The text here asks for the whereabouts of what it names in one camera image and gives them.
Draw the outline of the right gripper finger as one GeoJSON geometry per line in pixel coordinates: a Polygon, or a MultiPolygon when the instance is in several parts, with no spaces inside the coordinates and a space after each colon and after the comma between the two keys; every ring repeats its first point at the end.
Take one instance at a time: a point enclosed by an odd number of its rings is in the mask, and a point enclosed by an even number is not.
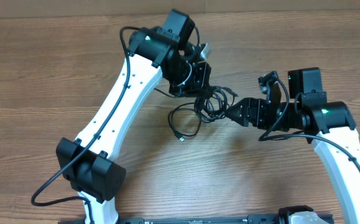
{"type": "Polygon", "coordinates": [[[243,126],[243,127],[248,127],[249,126],[249,121],[246,119],[246,118],[243,118],[243,117],[233,117],[233,118],[230,118],[231,121],[234,121],[235,123],[243,126]]]}
{"type": "Polygon", "coordinates": [[[231,120],[243,119],[245,115],[244,106],[243,105],[233,105],[230,106],[226,111],[225,115],[227,118],[231,120]]]}

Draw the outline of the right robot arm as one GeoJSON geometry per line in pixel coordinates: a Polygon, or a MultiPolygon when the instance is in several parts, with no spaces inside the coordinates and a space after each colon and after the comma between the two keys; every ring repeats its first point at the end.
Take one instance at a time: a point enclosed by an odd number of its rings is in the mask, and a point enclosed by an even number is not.
{"type": "Polygon", "coordinates": [[[318,67],[291,70],[287,80],[284,85],[275,71],[259,77],[266,98],[244,98],[226,117],[264,130],[260,141],[306,139],[330,177],[345,222],[360,223],[360,142],[348,106],[327,100],[318,67]]]}

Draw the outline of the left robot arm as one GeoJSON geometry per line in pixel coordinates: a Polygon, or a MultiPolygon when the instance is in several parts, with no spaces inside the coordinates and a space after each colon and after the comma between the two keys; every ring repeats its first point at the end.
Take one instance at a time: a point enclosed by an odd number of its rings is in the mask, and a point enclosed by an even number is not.
{"type": "Polygon", "coordinates": [[[196,97],[208,86],[207,44],[190,43],[192,19],[170,11],[162,26],[133,28],[124,44],[120,75],[90,123],[76,139],[56,148],[63,177],[84,203],[83,223],[116,223],[114,198],[126,176],[116,164],[121,144],[140,107],[162,81],[172,97],[196,97]]]}

